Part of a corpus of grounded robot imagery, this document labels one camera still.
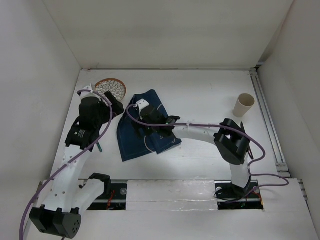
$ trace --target wall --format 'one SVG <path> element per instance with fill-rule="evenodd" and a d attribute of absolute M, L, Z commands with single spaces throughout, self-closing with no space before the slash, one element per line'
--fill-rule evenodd
<path fill-rule="evenodd" d="M 0 0 L 0 233 L 53 164 L 80 66 L 39 0 Z"/>
<path fill-rule="evenodd" d="M 293 0 L 44 0 L 83 68 L 255 67 Z"/>
<path fill-rule="evenodd" d="M 320 1 L 296 0 L 258 73 L 283 153 L 320 235 Z"/>

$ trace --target transparent plastic sheet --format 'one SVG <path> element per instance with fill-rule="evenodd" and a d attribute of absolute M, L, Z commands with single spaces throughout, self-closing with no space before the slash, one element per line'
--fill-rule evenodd
<path fill-rule="evenodd" d="M 127 189 L 127 211 L 218 210 L 214 180 L 132 180 Z"/>

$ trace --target cup opening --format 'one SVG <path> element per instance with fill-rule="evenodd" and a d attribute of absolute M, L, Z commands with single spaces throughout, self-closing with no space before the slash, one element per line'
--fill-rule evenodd
<path fill-rule="evenodd" d="M 255 98 L 248 93 L 241 94 L 238 100 L 245 107 L 252 107 L 255 104 Z"/>

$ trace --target white table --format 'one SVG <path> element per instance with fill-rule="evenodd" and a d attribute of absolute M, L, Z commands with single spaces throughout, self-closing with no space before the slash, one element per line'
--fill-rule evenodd
<path fill-rule="evenodd" d="M 127 94 L 122 101 L 124 106 L 128 105 L 134 94 L 155 89 L 169 115 L 200 123 L 219 123 L 231 118 L 239 124 L 241 119 L 232 115 L 237 96 L 241 93 L 255 95 L 248 71 L 82 70 L 52 172 L 61 163 L 65 139 L 78 116 L 80 99 L 77 90 L 107 78 L 120 79 L 125 83 Z M 159 155 L 151 153 L 122 162 L 116 135 L 119 120 L 118 117 L 113 121 L 100 141 L 103 153 L 97 148 L 93 151 L 81 179 L 87 179 L 92 173 L 102 173 L 114 180 L 133 180 L 128 182 L 127 210 L 87 211 L 74 239 L 318 239 L 296 179 L 291 179 L 286 187 L 262 189 L 264 210 L 218 210 L 213 198 L 212 180 L 230 180 L 231 173 L 229 164 L 213 145 L 183 139 L 180 146 L 167 152 Z M 262 144 L 267 154 L 263 161 L 252 166 L 252 172 L 277 174 L 275 155 L 259 105 L 255 104 L 242 121 L 246 132 Z M 253 144 L 251 146 L 254 156 L 259 156 L 260 150 Z M 282 183 L 277 178 L 257 179 L 260 185 Z M 41 194 L 39 204 L 48 190 Z M 27 239 L 59 238 L 41 234 L 32 225 Z"/>

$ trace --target cup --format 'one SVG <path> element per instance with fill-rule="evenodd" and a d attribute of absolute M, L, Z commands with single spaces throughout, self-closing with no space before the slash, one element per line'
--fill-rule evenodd
<path fill-rule="evenodd" d="M 233 115 L 235 115 L 238 118 L 242 118 L 255 104 L 255 98 L 248 94 L 248 93 L 242 93 L 239 95 L 234 109 L 233 109 Z"/>

